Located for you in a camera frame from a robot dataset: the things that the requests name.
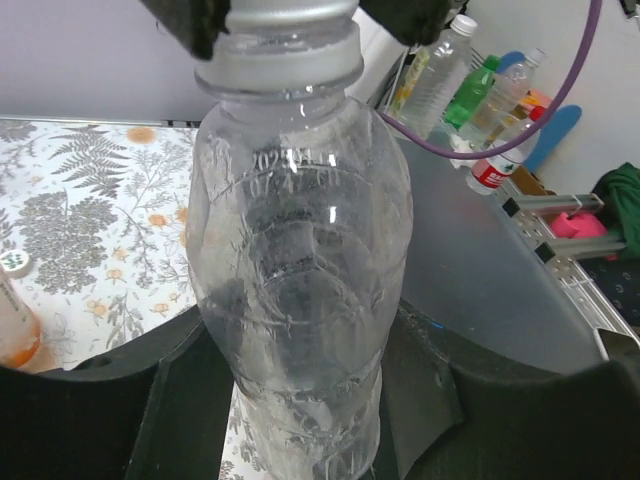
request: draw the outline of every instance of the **bottle with red label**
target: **bottle with red label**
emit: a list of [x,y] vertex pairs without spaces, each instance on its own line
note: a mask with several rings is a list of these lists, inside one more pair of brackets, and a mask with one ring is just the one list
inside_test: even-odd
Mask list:
[[[533,125],[547,109],[536,107],[526,118],[513,127],[505,130],[493,143],[493,147],[499,147],[518,137],[521,133]],[[491,195],[502,183],[516,171],[538,143],[540,132],[536,132],[531,138],[501,155],[478,160],[467,175],[467,184],[472,190],[481,195]]]

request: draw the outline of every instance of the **floral tablecloth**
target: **floral tablecloth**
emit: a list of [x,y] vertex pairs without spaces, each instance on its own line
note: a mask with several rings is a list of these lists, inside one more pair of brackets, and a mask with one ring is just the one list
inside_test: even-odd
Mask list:
[[[32,371],[73,368],[195,303],[187,218],[194,129],[0,120],[0,250],[38,315]],[[265,480],[232,403],[220,480]]]

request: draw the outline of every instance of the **bottle with orange liquid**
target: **bottle with orange liquid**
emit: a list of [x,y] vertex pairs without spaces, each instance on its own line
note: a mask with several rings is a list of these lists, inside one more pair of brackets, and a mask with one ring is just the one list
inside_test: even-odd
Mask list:
[[0,268],[0,365],[19,368],[40,347],[40,322]]

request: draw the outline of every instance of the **bottle cap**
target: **bottle cap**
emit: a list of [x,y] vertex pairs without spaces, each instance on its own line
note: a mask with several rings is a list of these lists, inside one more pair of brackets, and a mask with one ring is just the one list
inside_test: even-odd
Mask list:
[[457,15],[451,23],[451,30],[465,37],[473,35],[478,28],[477,22],[466,15]]
[[540,117],[545,114],[546,111],[547,109],[544,107],[536,107],[533,110],[531,110],[531,113],[529,114],[529,118],[534,122],[537,122],[540,119]]
[[31,257],[22,250],[9,250],[0,255],[0,265],[9,278],[26,276],[33,266]]
[[533,63],[536,67],[539,67],[544,60],[544,57],[546,57],[546,54],[542,50],[534,48],[532,50],[529,50],[524,57],[531,63]]
[[489,55],[484,63],[482,64],[482,66],[488,70],[491,71],[496,71],[498,69],[498,67],[500,66],[500,58],[496,57],[495,55]]
[[277,27],[350,17],[358,0],[231,0],[227,28]]

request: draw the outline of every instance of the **plastic bottle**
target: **plastic bottle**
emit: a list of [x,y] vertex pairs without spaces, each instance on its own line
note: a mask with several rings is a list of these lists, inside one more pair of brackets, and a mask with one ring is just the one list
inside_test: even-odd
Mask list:
[[500,59],[495,55],[489,55],[482,67],[472,72],[462,83],[447,107],[444,121],[453,125],[458,130],[467,123],[478,105],[491,90],[493,76],[500,65]]
[[40,322],[11,286],[0,268],[0,364],[19,368],[40,347]]
[[[505,130],[494,142],[495,147],[504,145],[513,140],[523,131],[533,125],[547,109],[544,107],[536,107],[533,109],[529,118],[516,123],[511,128]],[[513,172],[522,164],[538,143],[540,132],[536,132],[531,138],[522,143],[518,148],[509,150],[502,155],[492,158],[478,160],[467,174],[467,184],[475,192],[481,195],[491,195],[502,183],[510,177]]]
[[495,75],[493,88],[460,130],[460,137],[473,148],[483,148],[487,139],[520,103],[531,87],[536,69],[544,59],[538,49],[525,55],[525,60],[511,65],[502,75]]
[[252,3],[231,2],[231,33],[197,69],[219,103],[194,149],[191,280],[270,475],[356,480],[379,443],[408,168],[381,118],[344,92],[362,71],[357,2]]
[[431,130],[440,122],[442,114],[451,102],[471,66],[471,36],[478,24],[465,15],[458,15],[451,30],[440,35],[438,42],[426,48],[428,61],[407,100],[399,102],[391,110],[391,116],[412,129],[422,138],[428,138]]

